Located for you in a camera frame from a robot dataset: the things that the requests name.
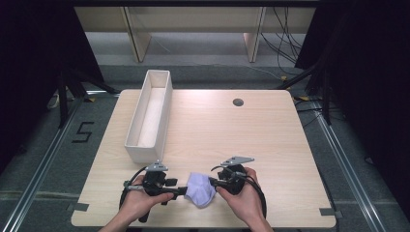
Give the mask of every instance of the black cable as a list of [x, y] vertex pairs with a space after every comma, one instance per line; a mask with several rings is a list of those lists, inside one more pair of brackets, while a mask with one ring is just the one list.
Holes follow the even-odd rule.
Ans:
[[322, 100], [320, 100], [320, 99], [317, 99], [317, 100], [307, 100], [307, 101], [305, 101], [305, 100], [297, 100], [296, 98], [294, 98], [296, 101], [298, 101], [298, 102], [296, 102], [295, 103], [295, 106], [296, 105], [298, 105], [298, 104], [300, 104], [300, 103], [302, 103], [302, 102], [316, 102], [316, 101], [322, 101]]
[[257, 194], [259, 195], [260, 203], [262, 204], [263, 217], [266, 218], [266, 214], [267, 214], [266, 198], [265, 198], [265, 194], [263, 194], [262, 188], [260, 188], [260, 186], [253, 180], [253, 178], [252, 178], [252, 181], [250, 181], [248, 179], [249, 176], [247, 177], [238, 176], [238, 177], [239, 179], [242, 179], [248, 182], [256, 190]]
[[131, 180], [130, 180], [130, 185], [132, 184], [132, 182], [135, 181], [136, 177], [139, 175], [139, 173], [141, 173], [143, 170], [145, 170], [145, 168], [147, 168], [147, 166], [144, 166], [143, 168], [139, 169], [139, 171], [137, 171], [135, 173], [135, 175], [132, 176]]
[[309, 111], [319, 111], [322, 110], [323, 108], [309, 108], [309, 109], [298, 109], [296, 112], [298, 113], [303, 113], [303, 112], [309, 112]]
[[298, 49], [301, 49], [301, 48], [302, 48], [302, 47], [299, 46], [299, 45], [293, 45], [293, 46], [295, 46], [295, 47], [298, 48]]
[[291, 56], [289, 56], [288, 54], [284, 53], [283, 51], [279, 50], [277, 47], [275, 47], [272, 43], [270, 43], [268, 41], [268, 39], [266, 39], [266, 37], [261, 33], [260, 34], [263, 38], [263, 40], [266, 42], [266, 44], [276, 53], [279, 53], [281, 56], [283, 56], [283, 58], [287, 59], [288, 61], [292, 62], [292, 63], [296, 63], [296, 60], [294, 58], [292, 58]]
[[302, 48], [302, 45], [300, 43], [298, 43], [298, 41], [296, 41], [295, 38], [293, 38], [292, 34], [289, 34], [289, 35], [292, 38], [292, 40], [297, 44], [297, 47]]
[[128, 192], [129, 192], [128, 186], [132, 185], [132, 182], [135, 181], [135, 179], [136, 179], [136, 177], [139, 175], [139, 173], [141, 173], [143, 170], [145, 170], [145, 168], [147, 168], [147, 167], [144, 166], [143, 168], [139, 169], [139, 171], [137, 171], [137, 172], [135, 173], [135, 175], [133, 175], [132, 178], [131, 178], [129, 181], [126, 181], [126, 182], [124, 183], [124, 189], [123, 189], [123, 192], [121, 193], [119, 208], [121, 208], [121, 206], [123, 205], [124, 200], [126, 199], [126, 196], [127, 196]]
[[215, 166], [214, 168], [211, 169], [211, 171], [214, 171], [214, 170], [217, 169], [217, 168], [222, 168], [223, 170], [226, 170], [226, 171], [228, 171], [228, 172], [230, 172], [230, 173], [233, 172], [231, 169], [226, 168], [226, 167], [224, 167], [224, 166]]
[[292, 43], [292, 40], [289, 37], [289, 26], [287, 25], [287, 18], [289, 16], [289, 8], [284, 8], [284, 28], [283, 31], [287, 37], [287, 40], [290, 43], [290, 50], [292, 51], [292, 54], [294, 57], [298, 57], [298, 51], [296, 50], [295, 46]]
[[310, 122], [306, 123], [303, 125], [303, 128], [307, 127], [309, 124], [313, 123], [320, 115], [322, 115], [322, 113], [319, 113], [316, 117], [314, 117], [314, 119], [312, 119]]
[[[290, 37], [287, 35], [287, 31], [286, 31], [285, 27], [283, 26], [283, 24], [282, 24], [282, 22], [281, 22], [281, 20], [280, 20], [280, 18], [279, 18], [279, 16], [278, 16], [278, 13], [277, 13], [275, 7], [273, 7], [273, 9], [274, 9], [274, 13], [275, 13], [275, 15], [276, 15], [276, 17], [277, 17], [277, 19], [278, 19], [278, 22], [279, 22], [279, 24], [280, 24], [280, 27], [281, 27], [282, 30], [283, 30], [282, 37], [280, 38], [280, 43], [279, 43], [279, 47], [278, 47], [278, 50], [280, 50], [281, 44], [282, 44], [282, 42], [284, 41], [283, 37], [284, 37], [285, 34], [286, 34], [286, 37], [288, 38], [288, 40], [289, 40], [290, 42], [291, 42], [291, 40], [290, 40]], [[286, 22], [286, 24], [287, 24], [287, 10], [286, 10], [286, 9], [285, 9], [285, 22]], [[293, 53], [293, 55], [295, 56], [293, 48], [294, 48], [294, 47], [291, 45], [292, 53]], [[284, 73], [292, 74], [292, 75], [297, 75], [297, 73], [292, 73], [292, 72], [287, 72], [287, 71], [285, 71], [285, 70], [282, 68], [282, 66], [280, 65], [280, 61], [279, 61], [279, 57], [278, 57], [278, 56], [277, 56], [277, 60], [278, 60], [278, 67], [279, 67]]]

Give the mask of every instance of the forearm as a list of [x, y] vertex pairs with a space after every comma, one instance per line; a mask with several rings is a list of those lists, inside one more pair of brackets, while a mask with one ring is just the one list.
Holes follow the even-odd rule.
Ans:
[[269, 222], [265, 218], [254, 219], [252, 221], [247, 221], [249, 229], [253, 232], [272, 232], [274, 229], [271, 227]]
[[131, 223], [127, 217], [117, 214], [100, 232], [124, 232]]

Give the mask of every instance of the metal bracket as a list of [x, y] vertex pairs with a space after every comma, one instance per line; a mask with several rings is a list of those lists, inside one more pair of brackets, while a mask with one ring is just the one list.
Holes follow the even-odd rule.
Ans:
[[231, 159], [228, 159], [227, 161], [222, 162], [220, 165], [233, 166], [233, 165], [241, 164], [244, 162], [250, 162], [250, 161], [254, 161], [254, 158], [232, 157]]
[[83, 203], [72, 203], [69, 205], [67, 208], [67, 211], [82, 211], [86, 212], [88, 210], [89, 204], [83, 204]]
[[128, 190], [144, 190], [143, 186], [128, 186]]
[[168, 167], [163, 165], [159, 160], [152, 163], [151, 165], [145, 168], [145, 171], [167, 171]]
[[335, 216], [336, 219], [343, 218], [341, 211], [334, 211], [332, 208], [320, 208], [319, 211], [321, 216]]

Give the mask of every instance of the wrist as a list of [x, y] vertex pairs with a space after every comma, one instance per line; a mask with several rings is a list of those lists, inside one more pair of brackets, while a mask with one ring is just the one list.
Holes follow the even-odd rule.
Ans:
[[246, 224], [248, 225], [251, 231], [257, 231], [257, 232], [273, 231], [269, 222], [263, 217], [253, 218], [249, 221], [246, 221]]
[[125, 231], [132, 221], [127, 219], [127, 217], [123, 217], [120, 212], [112, 218], [112, 220], [100, 230], [100, 232], [122, 232]]
[[126, 225], [130, 225], [133, 221], [135, 221], [137, 218], [133, 218], [133, 214], [128, 212], [128, 211], [123, 211], [120, 209], [120, 211], [117, 213], [115, 216], [118, 222]]

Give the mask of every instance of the human hand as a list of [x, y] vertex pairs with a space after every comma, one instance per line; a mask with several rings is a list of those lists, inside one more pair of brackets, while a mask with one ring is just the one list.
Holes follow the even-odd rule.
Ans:
[[[144, 175], [139, 175], [133, 185], [141, 185]], [[153, 206], [172, 199], [171, 192], [150, 196], [145, 191], [130, 190], [117, 215], [101, 231], [125, 231], [138, 218], [145, 216]]]
[[[250, 176], [257, 185], [256, 171], [245, 167], [247, 176]], [[262, 203], [256, 190], [245, 182], [241, 192], [232, 195], [225, 188], [217, 187], [217, 192], [226, 200], [233, 213], [248, 225], [252, 231], [273, 231], [262, 212]]]

